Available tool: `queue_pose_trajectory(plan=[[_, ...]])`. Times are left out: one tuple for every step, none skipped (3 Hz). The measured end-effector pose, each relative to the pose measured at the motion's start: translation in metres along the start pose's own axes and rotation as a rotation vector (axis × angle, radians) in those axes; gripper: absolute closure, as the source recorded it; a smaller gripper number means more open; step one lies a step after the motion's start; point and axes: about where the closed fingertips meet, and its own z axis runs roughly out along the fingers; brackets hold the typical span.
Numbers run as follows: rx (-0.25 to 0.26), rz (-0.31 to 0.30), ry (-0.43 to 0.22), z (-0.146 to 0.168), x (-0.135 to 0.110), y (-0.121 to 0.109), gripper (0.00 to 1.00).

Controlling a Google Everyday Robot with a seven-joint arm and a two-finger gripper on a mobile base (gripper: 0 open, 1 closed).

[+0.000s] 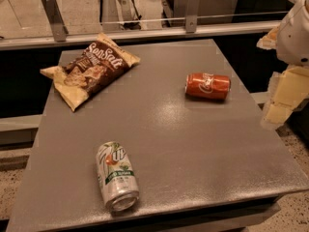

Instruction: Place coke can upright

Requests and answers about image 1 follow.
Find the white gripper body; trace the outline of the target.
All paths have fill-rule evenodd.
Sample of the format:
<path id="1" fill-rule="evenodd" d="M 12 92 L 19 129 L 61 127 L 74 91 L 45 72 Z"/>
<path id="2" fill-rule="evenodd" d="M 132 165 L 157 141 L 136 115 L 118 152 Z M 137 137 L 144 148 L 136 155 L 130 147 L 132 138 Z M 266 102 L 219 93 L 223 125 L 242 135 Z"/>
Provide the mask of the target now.
<path id="1" fill-rule="evenodd" d="M 309 65 L 309 0 L 297 0 L 282 19 L 276 53 L 287 64 Z"/>

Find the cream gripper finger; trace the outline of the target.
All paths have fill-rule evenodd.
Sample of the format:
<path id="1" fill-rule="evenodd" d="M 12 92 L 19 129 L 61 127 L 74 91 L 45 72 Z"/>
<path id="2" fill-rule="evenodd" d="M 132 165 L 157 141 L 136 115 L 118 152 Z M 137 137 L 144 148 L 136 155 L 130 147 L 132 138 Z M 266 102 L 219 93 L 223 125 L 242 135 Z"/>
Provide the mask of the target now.
<path id="1" fill-rule="evenodd" d="M 261 126 L 276 130 L 309 96 L 309 67 L 289 65 L 282 73 L 274 72 L 267 91 L 269 98 L 263 108 Z"/>
<path id="2" fill-rule="evenodd" d="M 256 46 L 264 50 L 275 49 L 277 47 L 278 30 L 279 30 L 278 26 L 272 28 L 266 35 L 264 35 L 258 40 Z"/>

